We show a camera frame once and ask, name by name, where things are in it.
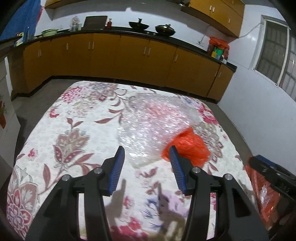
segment white wall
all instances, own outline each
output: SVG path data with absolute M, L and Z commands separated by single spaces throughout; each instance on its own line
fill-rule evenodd
M 275 8 L 246 5 L 240 36 L 258 25 L 261 15 L 284 20 Z M 296 174 L 296 103 L 252 70 L 259 30 L 260 26 L 230 42 L 229 61 L 238 68 L 218 105 L 253 155 L 261 154 Z
M 112 18 L 112 25 L 130 27 L 129 21 L 148 24 L 148 31 L 155 32 L 159 24 L 171 24 L 176 33 L 173 37 L 207 50 L 210 36 L 225 39 L 226 36 L 209 25 L 189 14 L 181 12 L 181 6 L 165 0 L 88 0 L 60 7 L 56 10 L 43 10 L 37 24 L 35 35 L 50 28 L 68 29 L 71 19 L 78 16 L 84 23 L 86 16 L 107 15 Z M 203 39 L 203 46 L 198 42 Z

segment bottle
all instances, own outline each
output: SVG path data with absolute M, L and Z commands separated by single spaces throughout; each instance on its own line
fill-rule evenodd
M 109 21 L 107 23 L 106 29 L 111 29 L 111 26 L 112 26 L 111 20 L 112 20 L 112 18 L 109 18 Z

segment window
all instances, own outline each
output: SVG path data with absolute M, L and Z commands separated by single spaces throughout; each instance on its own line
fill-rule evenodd
M 255 69 L 276 84 L 284 66 L 287 36 L 286 26 L 266 21 L 263 47 Z
M 284 21 L 263 16 L 260 56 L 255 70 L 296 101 L 296 38 Z
M 295 37 L 290 38 L 290 48 L 289 48 L 288 60 L 285 68 L 285 72 L 280 83 L 280 87 L 291 96 L 291 98 L 296 101 L 296 39 Z

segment floral bedspread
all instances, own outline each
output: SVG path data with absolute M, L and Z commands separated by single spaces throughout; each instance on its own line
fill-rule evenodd
M 8 187 L 7 218 L 22 238 L 64 174 L 85 175 L 114 156 L 124 110 L 137 93 L 178 97 L 196 110 L 197 131 L 211 151 L 211 160 L 203 169 L 216 176 L 231 173 L 254 201 L 234 145 L 201 101 L 131 85 L 80 81 L 44 114 L 17 157 Z M 113 240 L 180 240 L 190 201 L 178 189 L 171 164 L 161 157 L 139 169 L 125 161 L 117 190 L 112 197 L 104 197 Z M 82 197 L 79 206 L 83 207 Z M 211 194 L 208 238 L 214 236 L 215 210 L 215 194 Z M 79 226 L 81 236 L 86 237 L 83 208 L 79 208 Z

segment orange plastic bag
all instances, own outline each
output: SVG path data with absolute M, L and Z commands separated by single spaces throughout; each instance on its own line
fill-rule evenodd
M 177 135 L 162 151 L 161 157 L 166 161 L 170 161 L 169 149 L 171 146 L 175 146 L 179 155 L 188 158 L 195 167 L 202 167 L 210 156 L 210 151 L 203 139 L 193 133 L 192 127 Z
M 209 43 L 220 48 L 220 49 L 229 49 L 228 43 L 222 39 L 217 39 L 215 37 L 210 37 Z
M 276 206 L 280 194 L 270 187 L 270 182 L 264 176 L 252 169 L 249 164 L 245 167 L 251 179 L 253 190 L 256 195 L 259 215 L 267 230 L 269 230 L 278 219 Z

